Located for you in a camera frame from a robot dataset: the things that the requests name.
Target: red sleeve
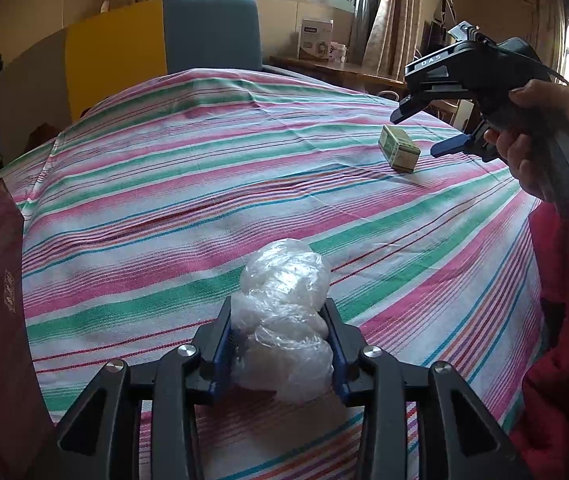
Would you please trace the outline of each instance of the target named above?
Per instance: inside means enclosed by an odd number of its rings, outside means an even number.
[[[529,217],[542,298],[563,304],[558,344],[523,379],[525,410],[512,432],[536,479],[563,479],[569,470],[569,224],[543,203]]]

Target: person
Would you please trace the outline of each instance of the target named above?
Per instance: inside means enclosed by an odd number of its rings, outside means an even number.
[[[531,80],[510,92],[522,108],[555,108],[569,121],[569,86]],[[526,132],[488,130],[514,178],[526,192],[543,198],[539,171]],[[569,479],[569,222],[543,202],[529,217],[541,279],[541,306],[548,351],[523,378],[524,410],[511,439],[536,479]]]

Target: green and yellow box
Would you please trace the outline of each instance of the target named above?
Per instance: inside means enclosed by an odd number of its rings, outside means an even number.
[[[389,165],[399,171],[413,171],[418,163],[420,148],[409,139],[407,132],[397,126],[385,124],[378,145]]]

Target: striped fabric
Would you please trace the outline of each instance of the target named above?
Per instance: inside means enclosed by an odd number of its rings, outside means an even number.
[[[97,105],[3,175],[26,219],[24,307],[59,419],[109,358],[155,360],[238,286],[252,251],[302,238],[332,267],[344,320],[399,359],[446,359],[509,426],[541,334],[527,228],[536,201],[500,162],[439,159],[455,134],[421,113],[413,174],[377,139],[393,102],[282,76],[191,70]],[[149,410],[141,470],[149,474]],[[414,406],[410,474],[417,466]],[[232,391],[198,412],[207,478],[353,472],[361,410]]]

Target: wooden table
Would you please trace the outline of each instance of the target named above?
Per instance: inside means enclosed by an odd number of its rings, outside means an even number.
[[[406,87],[402,81],[396,81],[386,75],[363,69],[353,63],[341,63],[340,61],[314,61],[298,59],[296,57],[271,56],[274,66],[299,72],[301,69],[308,72],[321,73],[337,79],[338,84],[345,88],[361,90],[365,84],[386,86],[402,93]]]

